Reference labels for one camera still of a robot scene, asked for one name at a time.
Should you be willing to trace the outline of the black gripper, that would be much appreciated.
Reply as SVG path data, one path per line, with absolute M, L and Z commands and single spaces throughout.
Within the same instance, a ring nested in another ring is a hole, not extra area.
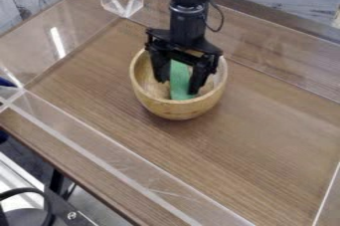
M 183 7 L 170 4 L 170 28 L 147 28 L 146 49 L 151 53 L 155 78 L 171 79 L 171 60 L 190 65 L 189 93 L 197 95 L 217 72 L 222 50 L 206 39 L 209 4 Z

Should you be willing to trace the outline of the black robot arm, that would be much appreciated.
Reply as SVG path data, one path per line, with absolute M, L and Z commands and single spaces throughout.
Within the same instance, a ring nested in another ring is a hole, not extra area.
M 151 54 L 155 78 L 161 83 L 171 79 L 171 60 L 193 67 L 187 92 L 197 95 L 207 78 L 217 73 L 223 50 L 206 39 L 209 6 L 222 11 L 211 0 L 170 0 L 170 28 L 147 28 L 146 50 Z

